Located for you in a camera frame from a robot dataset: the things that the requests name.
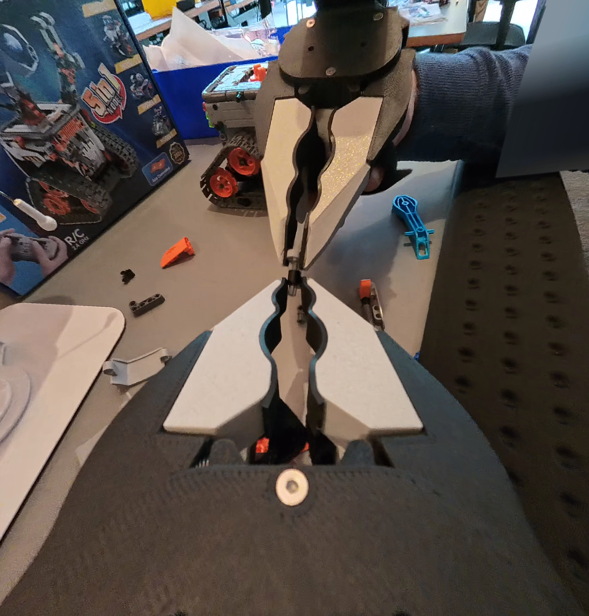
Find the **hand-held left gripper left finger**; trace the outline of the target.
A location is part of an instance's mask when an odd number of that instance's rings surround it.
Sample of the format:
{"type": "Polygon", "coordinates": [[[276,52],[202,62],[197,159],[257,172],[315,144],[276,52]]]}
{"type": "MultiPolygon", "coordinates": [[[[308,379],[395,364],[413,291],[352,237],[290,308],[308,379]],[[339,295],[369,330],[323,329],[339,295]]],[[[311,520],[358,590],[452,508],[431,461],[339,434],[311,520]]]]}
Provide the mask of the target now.
{"type": "Polygon", "coordinates": [[[272,350],[282,338],[288,282],[271,282],[208,334],[163,429],[229,439],[239,450],[264,433],[264,411],[276,395],[272,350]]]}

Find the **grey orange brick assembly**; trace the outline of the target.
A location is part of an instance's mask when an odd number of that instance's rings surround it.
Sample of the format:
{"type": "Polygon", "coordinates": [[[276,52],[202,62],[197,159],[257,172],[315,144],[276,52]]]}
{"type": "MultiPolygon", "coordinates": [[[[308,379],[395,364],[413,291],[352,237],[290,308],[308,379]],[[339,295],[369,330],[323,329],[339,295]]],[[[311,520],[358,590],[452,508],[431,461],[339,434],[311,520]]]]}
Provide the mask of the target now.
{"type": "Polygon", "coordinates": [[[359,297],[363,318],[376,331],[385,331],[382,306],[379,300],[377,287],[372,280],[360,280],[359,297]]]}

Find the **blue plastic bin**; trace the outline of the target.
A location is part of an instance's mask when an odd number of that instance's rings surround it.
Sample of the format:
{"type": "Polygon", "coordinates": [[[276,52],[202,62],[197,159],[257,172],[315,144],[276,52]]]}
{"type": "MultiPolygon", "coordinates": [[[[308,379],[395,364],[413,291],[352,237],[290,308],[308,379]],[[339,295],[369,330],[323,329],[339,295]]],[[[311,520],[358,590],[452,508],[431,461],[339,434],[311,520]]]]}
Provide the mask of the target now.
{"type": "Polygon", "coordinates": [[[152,69],[152,77],[181,137],[185,140],[205,139],[217,137],[219,127],[209,126],[206,112],[203,109],[204,89],[229,66],[266,64],[272,60],[276,60],[276,57],[236,60],[175,70],[152,69]]]}

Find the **short dark grey angled beam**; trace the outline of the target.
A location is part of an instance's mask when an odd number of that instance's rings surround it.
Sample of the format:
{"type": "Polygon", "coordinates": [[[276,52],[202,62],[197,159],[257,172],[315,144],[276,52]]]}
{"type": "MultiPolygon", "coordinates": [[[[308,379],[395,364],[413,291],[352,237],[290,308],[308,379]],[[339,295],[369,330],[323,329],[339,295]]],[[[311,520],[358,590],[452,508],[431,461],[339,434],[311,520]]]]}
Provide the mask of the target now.
{"type": "Polygon", "coordinates": [[[165,301],[162,294],[155,294],[140,301],[132,300],[129,302],[129,311],[134,318],[139,318],[164,304],[165,301]]]}

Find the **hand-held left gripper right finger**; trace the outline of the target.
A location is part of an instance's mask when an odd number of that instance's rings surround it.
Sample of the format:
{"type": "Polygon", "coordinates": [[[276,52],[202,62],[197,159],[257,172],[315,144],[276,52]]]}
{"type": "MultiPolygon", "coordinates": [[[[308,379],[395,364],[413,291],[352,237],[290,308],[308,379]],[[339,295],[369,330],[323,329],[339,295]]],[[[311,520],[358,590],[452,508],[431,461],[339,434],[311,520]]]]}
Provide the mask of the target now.
{"type": "Polygon", "coordinates": [[[374,447],[384,437],[422,435],[424,424],[376,331],[311,278],[301,278],[298,305],[300,413],[311,461],[338,461],[349,445],[374,447]]]}

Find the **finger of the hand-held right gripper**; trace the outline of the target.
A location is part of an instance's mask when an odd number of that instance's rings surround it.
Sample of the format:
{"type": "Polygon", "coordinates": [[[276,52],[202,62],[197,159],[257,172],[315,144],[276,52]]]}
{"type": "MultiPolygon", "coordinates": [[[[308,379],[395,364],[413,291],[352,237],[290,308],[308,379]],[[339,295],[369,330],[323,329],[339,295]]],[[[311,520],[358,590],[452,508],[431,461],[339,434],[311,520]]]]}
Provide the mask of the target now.
{"type": "Polygon", "coordinates": [[[318,200],[308,215],[302,270],[321,255],[365,188],[371,172],[367,154],[382,103],[381,97],[359,97],[331,116],[331,158],[320,174],[318,200]]]}
{"type": "Polygon", "coordinates": [[[311,109],[298,99],[275,101],[261,168],[271,236],[281,263],[294,247],[298,224],[304,226],[300,263],[313,264],[316,259],[307,245],[316,201],[314,176],[306,164],[300,167],[296,158],[313,120],[311,109]]]}

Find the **small grey connector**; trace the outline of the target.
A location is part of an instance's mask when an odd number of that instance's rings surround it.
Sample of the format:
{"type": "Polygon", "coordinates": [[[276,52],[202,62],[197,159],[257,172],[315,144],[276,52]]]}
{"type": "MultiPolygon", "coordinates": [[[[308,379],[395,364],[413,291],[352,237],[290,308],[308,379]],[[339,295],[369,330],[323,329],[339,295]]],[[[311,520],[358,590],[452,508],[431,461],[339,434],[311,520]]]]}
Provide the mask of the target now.
{"type": "Polygon", "coordinates": [[[303,222],[297,222],[292,246],[286,252],[290,269],[305,269],[309,214],[303,222]]]}

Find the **cyan plastic tool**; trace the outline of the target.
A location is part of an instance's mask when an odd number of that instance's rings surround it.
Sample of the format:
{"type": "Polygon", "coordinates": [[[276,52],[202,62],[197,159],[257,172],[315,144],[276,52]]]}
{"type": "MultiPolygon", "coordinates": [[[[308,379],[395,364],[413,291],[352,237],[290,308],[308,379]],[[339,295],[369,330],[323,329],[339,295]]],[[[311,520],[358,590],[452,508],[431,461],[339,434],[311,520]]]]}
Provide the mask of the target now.
{"type": "Polygon", "coordinates": [[[422,222],[418,213],[418,201],[408,195],[394,197],[391,212],[405,225],[405,236],[413,247],[418,260],[430,258],[430,237],[435,233],[422,222]]]}

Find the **person's right forearm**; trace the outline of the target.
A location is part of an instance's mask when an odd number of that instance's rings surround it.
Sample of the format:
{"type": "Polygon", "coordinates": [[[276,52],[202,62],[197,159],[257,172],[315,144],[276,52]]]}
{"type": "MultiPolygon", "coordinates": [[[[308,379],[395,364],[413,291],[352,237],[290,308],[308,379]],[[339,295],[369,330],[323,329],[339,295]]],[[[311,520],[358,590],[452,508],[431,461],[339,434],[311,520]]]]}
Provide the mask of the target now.
{"type": "Polygon", "coordinates": [[[497,165],[531,48],[418,54],[413,120],[400,158],[497,165]]]}

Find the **white book stand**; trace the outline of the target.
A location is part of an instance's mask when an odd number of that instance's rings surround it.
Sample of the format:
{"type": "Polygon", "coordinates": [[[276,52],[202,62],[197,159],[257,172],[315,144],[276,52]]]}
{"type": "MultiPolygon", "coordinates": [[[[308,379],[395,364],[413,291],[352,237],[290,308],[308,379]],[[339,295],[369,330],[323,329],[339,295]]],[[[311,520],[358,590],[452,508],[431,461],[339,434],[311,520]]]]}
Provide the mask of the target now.
{"type": "Polygon", "coordinates": [[[17,263],[6,235],[0,230],[0,546],[126,326],[114,307],[9,299],[17,263]]]}

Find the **tracked toy robot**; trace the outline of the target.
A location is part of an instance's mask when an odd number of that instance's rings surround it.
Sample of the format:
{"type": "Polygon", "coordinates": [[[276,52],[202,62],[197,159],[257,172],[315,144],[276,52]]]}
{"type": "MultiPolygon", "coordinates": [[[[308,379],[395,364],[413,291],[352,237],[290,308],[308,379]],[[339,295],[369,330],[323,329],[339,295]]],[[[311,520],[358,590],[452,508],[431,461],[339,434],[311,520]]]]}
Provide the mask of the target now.
{"type": "Polygon", "coordinates": [[[254,111],[268,61],[231,65],[203,91],[203,110],[221,149],[202,173],[203,195],[221,209],[266,211],[254,111]]]}

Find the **orange angled block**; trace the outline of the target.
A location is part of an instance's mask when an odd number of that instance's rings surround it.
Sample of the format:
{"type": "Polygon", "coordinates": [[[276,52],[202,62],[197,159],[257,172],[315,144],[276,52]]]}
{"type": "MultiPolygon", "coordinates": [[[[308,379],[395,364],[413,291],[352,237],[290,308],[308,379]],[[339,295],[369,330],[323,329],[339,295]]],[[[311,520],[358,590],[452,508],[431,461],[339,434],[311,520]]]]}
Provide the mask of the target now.
{"type": "Polygon", "coordinates": [[[165,251],[160,260],[160,267],[165,269],[179,262],[182,258],[192,257],[194,255],[195,251],[190,240],[184,236],[165,251]]]}

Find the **person's right hand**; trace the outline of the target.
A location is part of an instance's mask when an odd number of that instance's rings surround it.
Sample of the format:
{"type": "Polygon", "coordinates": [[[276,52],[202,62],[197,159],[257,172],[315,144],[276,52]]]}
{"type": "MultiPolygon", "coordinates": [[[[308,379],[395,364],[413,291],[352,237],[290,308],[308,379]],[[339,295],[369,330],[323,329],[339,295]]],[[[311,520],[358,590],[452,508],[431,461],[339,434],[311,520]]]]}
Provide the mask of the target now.
{"type": "MultiPolygon", "coordinates": [[[[403,121],[400,124],[400,128],[398,133],[392,140],[392,145],[394,147],[398,146],[401,141],[406,137],[414,116],[414,110],[416,107],[416,98],[417,98],[417,76],[414,69],[411,71],[411,95],[409,97],[408,107],[403,118],[403,121]]],[[[369,179],[367,181],[367,185],[363,190],[364,194],[372,194],[379,192],[380,186],[384,181],[384,177],[386,175],[386,170],[382,166],[375,166],[371,169],[369,174],[369,179]]]]}

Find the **blue toy robot box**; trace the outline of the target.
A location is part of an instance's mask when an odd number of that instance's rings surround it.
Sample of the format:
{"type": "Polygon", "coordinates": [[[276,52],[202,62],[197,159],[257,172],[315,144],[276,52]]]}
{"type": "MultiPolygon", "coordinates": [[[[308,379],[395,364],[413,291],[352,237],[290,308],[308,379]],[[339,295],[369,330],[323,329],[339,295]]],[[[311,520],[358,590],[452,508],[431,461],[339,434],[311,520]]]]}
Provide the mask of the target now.
{"type": "Polygon", "coordinates": [[[188,160],[119,1],[0,1],[0,291],[32,293],[188,160]]]}

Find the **white paper sheet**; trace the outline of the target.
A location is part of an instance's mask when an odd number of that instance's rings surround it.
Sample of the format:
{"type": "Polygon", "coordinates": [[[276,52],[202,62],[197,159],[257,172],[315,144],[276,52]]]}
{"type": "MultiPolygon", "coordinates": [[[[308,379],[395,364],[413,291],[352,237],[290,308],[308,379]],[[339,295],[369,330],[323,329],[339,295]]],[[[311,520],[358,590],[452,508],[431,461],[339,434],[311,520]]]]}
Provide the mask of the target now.
{"type": "Polygon", "coordinates": [[[177,8],[172,12],[169,34],[159,46],[147,46],[144,53],[150,69],[157,72],[260,58],[259,51],[244,37],[216,35],[177,8]]]}

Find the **light grey curved panel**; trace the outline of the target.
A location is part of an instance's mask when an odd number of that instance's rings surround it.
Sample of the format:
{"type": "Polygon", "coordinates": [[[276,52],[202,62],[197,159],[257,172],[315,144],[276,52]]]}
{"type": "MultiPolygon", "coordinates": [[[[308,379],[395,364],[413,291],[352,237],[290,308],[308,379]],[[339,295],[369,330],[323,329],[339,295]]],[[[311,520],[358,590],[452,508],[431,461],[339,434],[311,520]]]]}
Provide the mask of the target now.
{"type": "Polygon", "coordinates": [[[102,373],[111,384],[132,387],[159,373],[171,358],[171,353],[162,347],[130,360],[112,358],[104,362],[102,373]]]}

